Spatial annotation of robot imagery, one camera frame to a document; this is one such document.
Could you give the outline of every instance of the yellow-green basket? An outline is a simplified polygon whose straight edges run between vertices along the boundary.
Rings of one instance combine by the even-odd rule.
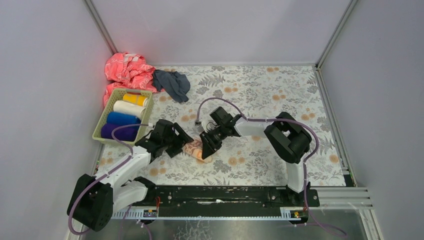
[[[95,127],[95,130],[93,132],[92,138],[94,140],[100,141],[103,144],[119,144],[113,139],[108,138],[102,138],[101,130],[103,125],[106,124],[106,120],[108,119],[108,114],[114,111],[114,104],[118,100],[122,100],[125,94],[136,94],[145,96],[148,98],[147,107],[144,110],[144,114],[141,120],[142,124],[148,124],[150,115],[152,114],[153,109],[153,97],[151,91],[144,91],[144,90],[137,90],[137,89],[127,89],[127,88],[115,88],[112,92],[112,95],[110,95],[109,101],[107,102],[106,107],[103,110],[103,113],[101,114],[100,120],[97,123],[97,126]],[[124,143],[127,143],[129,145],[134,145],[138,140],[140,140],[146,132],[146,126],[140,126],[138,128],[137,136],[135,137],[134,141],[124,141]]]

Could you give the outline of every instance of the floor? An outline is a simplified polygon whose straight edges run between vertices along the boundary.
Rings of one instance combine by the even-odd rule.
[[[253,118],[272,118],[280,112],[290,113],[310,126],[318,135],[318,153],[307,163],[312,186],[345,186],[339,157],[324,110],[317,81],[311,66],[176,66],[158,67],[186,74],[191,82],[188,102],[177,103],[166,92],[154,94],[150,122],[167,119],[178,122],[194,139],[199,130],[194,126],[199,104],[215,96],[228,99]],[[200,119],[218,106],[229,113],[237,112],[229,105],[211,100],[202,107]],[[98,164],[99,171],[122,158],[128,149],[106,144]],[[157,185],[239,185],[284,186],[286,164],[275,153],[269,141],[258,136],[229,137],[203,163],[182,153],[169,158],[166,153],[133,177],[143,176]]]

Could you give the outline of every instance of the purple rolled towel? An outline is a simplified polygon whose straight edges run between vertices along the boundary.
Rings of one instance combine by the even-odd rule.
[[[119,125],[106,123],[101,128],[101,137],[104,139],[113,139],[112,131],[119,127]],[[115,137],[121,141],[132,142],[136,139],[138,129],[132,127],[124,127],[115,131]]]

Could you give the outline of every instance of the pink cloth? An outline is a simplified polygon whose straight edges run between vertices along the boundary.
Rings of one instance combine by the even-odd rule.
[[[139,54],[115,53],[104,66],[107,80],[115,81],[106,87],[103,96],[104,106],[116,88],[141,89],[157,93],[156,87],[152,86],[154,71],[155,68],[147,65],[145,58]]]

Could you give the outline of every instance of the white panel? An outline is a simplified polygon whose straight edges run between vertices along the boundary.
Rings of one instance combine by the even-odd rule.
[[[99,150],[111,53],[82,0],[2,0],[0,12],[0,239],[60,240]]]
[[[349,0],[94,0],[119,51],[151,64],[315,63]]]
[[[362,0],[322,68],[386,240],[422,239],[424,1]]]

